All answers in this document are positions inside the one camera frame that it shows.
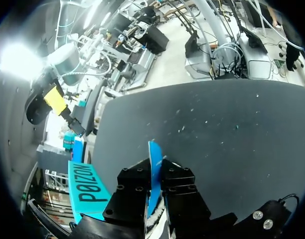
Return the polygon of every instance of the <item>desk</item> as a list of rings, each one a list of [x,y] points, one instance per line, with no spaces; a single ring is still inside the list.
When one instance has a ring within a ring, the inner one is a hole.
[[[187,4],[188,6],[192,6],[192,5],[194,5],[194,1],[193,1],[193,0],[187,1],[186,4]],[[177,5],[176,7],[177,7],[178,10],[182,10],[182,9],[185,8],[185,5],[179,4],[179,5]],[[166,20],[166,21],[169,20],[168,16],[171,15],[171,14],[173,14],[173,13],[175,13],[175,12],[177,12],[177,9],[175,9],[175,8],[173,7],[173,9],[170,9],[168,12],[166,12],[166,13],[163,15],[163,17],[165,18],[165,20]]]
[[[303,87],[216,80],[109,101],[92,163],[110,193],[122,168],[148,158],[152,139],[191,168],[212,218],[234,212],[242,220],[270,199],[305,192]]]

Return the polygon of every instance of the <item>white floor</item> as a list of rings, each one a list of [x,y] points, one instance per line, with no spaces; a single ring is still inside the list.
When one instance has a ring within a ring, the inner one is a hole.
[[[239,28],[237,23],[233,17],[231,18],[231,22],[229,23],[230,27],[234,35],[237,35],[239,32]],[[209,24],[204,20],[203,16],[200,15],[197,17],[198,21],[202,25],[204,31],[213,34],[211,27]],[[152,66],[150,73],[147,77],[147,85],[144,88],[135,89],[132,91],[128,91],[128,94],[136,93],[148,89],[153,89],[157,87],[163,87],[168,85],[174,84],[181,84],[187,82],[193,82],[192,79],[186,72],[185,66],[185,48],[184,45],[187,42],[188,38],[190,37],[189,33],[186,32],[184,26],[180,26],[181,22],[176,18],[170,19],[168,22],[163,23],[158,26],[159,30],[164,33],[168,39],[169,43],[167,45],[167,49],[165,52],[162,53],[160,57],[158,57]],[[261,28],[254,28],[247,20],[242,20],[242,25],[246,26],[249,30],[253,31],[257,36],[259,36],[262,42],[265,44],[265,47],[268,51],[268,55],[270,61],[272,62],[272,73],[270,80],[274,81],[281,81],[281,82],[288,82],[300,86],[305,85],[305,60],[302,56],[300,56],[301,61],[304,64],[302,68],[300,63],[297,61],[296,66],[297,70],[294,72],[289,72],[284,64],[284,68],[278,69],[274,63],[274,59],[283,60],[285,61],[285,57],[281,58],[279,53],[282,50],[277,45],[271,44],[278,44],[282,39],[278,36],[272,29],[266,29],[267,36],[263,36],[263,31]],[[202,38],[201,31],[197,29],[198,35]],[[208,41],[215,40],[211,35],[206,34]]]

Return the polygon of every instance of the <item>green circuit board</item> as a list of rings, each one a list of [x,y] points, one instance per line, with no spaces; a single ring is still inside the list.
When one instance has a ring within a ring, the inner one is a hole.
[[[285,61],[274,59],[274,62],[278,69],[281,69],[282,65],[285,64]]]

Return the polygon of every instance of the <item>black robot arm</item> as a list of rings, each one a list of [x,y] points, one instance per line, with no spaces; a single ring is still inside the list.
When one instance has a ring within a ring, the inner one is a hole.
[[[147,208],[151,190],[149,159],[119,173],[118,186],[103,217],[105,221],[82,215],[82,219],[67,235],[57,227],[45,225],[59,239],[144,239]],[[162,161],[160,184],[165,203],[168,235],[176,239],[275,239],[291,212],[284,201],[268,201],[246,219],[235,224],[237,217],[229,213],[210,219],[211,212],[197,190],[195,176],[189,168]],[[33,211],[41,210],[30,202]]]

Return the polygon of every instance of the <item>bright light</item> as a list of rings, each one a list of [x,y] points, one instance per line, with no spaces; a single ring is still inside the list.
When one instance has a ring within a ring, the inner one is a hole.
[[[111,13],[107,13],[106,16],[104,17],[104,19],[102,20],[101,26],[103,26],[105,24],[105,22],[107,21],[107,19],[109,18],[109,16],[111,15]]]
[[[86,17],[86,20],[85,20],[85,23],[84,23],[84,29],[86,29],[89,24],[91,23],[91,20],[93,19],[93,16],[96,12],[96,9],[97,7],[99,6],[99,4],[101,3],[102,1],[99,0],[97,2],[95,2],[91,7],[90,7],[90,11],[88,12],[88,15]]]
[[[2,53],[0,70],[28,81],[39,76],[43,69],[41,59],[21,44],[8,46]]]

